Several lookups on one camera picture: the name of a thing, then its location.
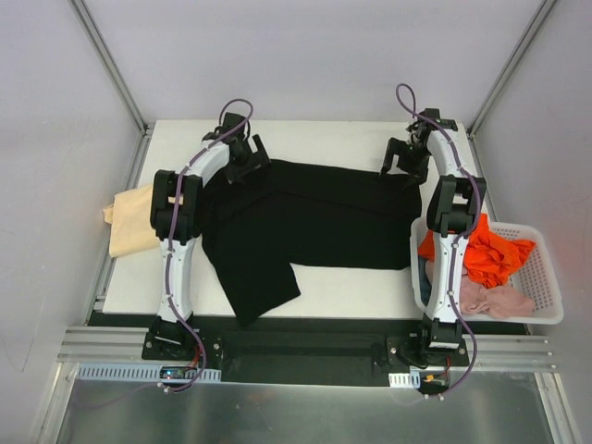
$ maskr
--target white basket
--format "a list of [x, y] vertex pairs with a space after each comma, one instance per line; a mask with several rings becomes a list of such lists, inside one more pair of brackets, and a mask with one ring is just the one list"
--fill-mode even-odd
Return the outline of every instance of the white basket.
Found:
[[[510, 282], [513, 287], [535, 301], [535, 311], [532, 317], [508, 317], [494, 319], [488, 314], [465, 315], [467, 321], [497, 321], [518, 322], [521, 324], [559, 324], [563, 319], [563, 305], [559, 284], [549, 258], [549, 251], [545, 245], [543, 235], [534, 228], [526, 225], [503, 224], [489, 221], [489, 228], [502, 238], [528, 239], [536, 242], [535, 249], [530, 253], [526, 264], [514, 273]], [[426, 219], [415, 219], [411, 225], [411, 273], [415, 303], [424, 310], [419, 286], [419, 268], [417, 249], [427, 233]]]

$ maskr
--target white table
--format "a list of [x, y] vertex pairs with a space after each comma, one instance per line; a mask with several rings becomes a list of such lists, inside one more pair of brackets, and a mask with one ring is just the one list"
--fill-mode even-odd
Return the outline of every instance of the white table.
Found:
[[[179, 169], [199, 149], [214, 120], [159, 120], [140, 176], [139, 186], [152, 183], [158, 169]], [[407, 123], [253, 121], [270, 158], [355, 168], [376, 173], [390, 137], [406, 139]], [[475, 173], [464, 127], [459, 151]], [[427, 183], [421, 186], [423, 213], [438, 183], [430, 160]], [[196, 315], [234, 315], [216, 271], [196, 245], [192, 262], [191, 303]], [[105, 298], [104, 313], [155, 314], [161, 298], [162, 261], [158, 249], [117, 259]], [[410, 269], [366, 270], [293, 265], [302, 295], [265, 316], [417, 319]]]

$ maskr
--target white wall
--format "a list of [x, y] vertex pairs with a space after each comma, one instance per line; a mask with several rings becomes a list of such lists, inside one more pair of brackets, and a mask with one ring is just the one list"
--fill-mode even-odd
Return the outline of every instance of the white wall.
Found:
[[66, 0], [0, 6], [0, 442], [30, 443], [138, 132]]
[[149, 121], [397, 121], [394, 86], [470, 123], [540, 0], [87, 0]]
[[592, 437], [592, 3], [562, 1], [486, 125], [478, 154], [500, 220], [539, 228], [565, 318], [549, 329], [582, 436]]

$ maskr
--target yellow towel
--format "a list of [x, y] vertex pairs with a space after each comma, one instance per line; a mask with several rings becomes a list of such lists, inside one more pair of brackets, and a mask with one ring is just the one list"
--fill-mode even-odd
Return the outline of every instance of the yellow towel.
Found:
[[125, 256], [158, 246], [150, 226], [152, 185], [116, 194], [112, 205], [103, 210], [105, 222], [111, 224], [109, 255]]

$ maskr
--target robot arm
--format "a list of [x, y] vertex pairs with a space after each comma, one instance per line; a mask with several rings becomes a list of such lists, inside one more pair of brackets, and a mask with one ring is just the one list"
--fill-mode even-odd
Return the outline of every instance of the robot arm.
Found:
[[[187, 359], [194, 355], [194, 339], [179, 318], [188, 321], [192, 316], [191, 258], [201, 234], [204, 187], [220, 170], [224, 170], [228, 182], [232, 183], [269, 164], [259, 136], [253, 136], [257, 148], [253, 152], [244, 127], [232, 131], [244, 119], [238, 114], [226, 113], [222, 125], [204, 136], [194, 163], [189, 163], [180, 172], [159, 170], [154, 176], [150, 223], [160, 240], [163, 292], [156, 319], [146, 334], [143, 359]], [[232, 134], [212, 144], [221, 137], [219, 134], [227, 132]], [[181, 196], [175, 215], [179, 176]], [[170, 237], [172, 225], [175, 230]]]
[[[440, 118], [439, 110], [427, 108], [420, 113], [436, 121], [457, 144], [458, 127], [453, 120]], [[399, 157], [397, 167], [410, 175], [410, 181], [424, 183], [427, 178], [429, 156], [436, 161], [440, 175], [438, 185], [427, 208], [427, 226], [434, 231], [436, 258], [432, 292], [425, 309], [420, 335], [419, 355], [450, 353], [462, 342], [462, 326], [451, 299], [459, 306], [463, 257], [468, 244], [469, 231], [478, 217], [483, 202], [486, 183], [474, 178], [476, 190], [463, 174], [464, 162], [455, 153], [440, 129], [422, 120], [409, 128], [409, 141], [390, 139], [381, 173], [390, 170], [394, 155]]]

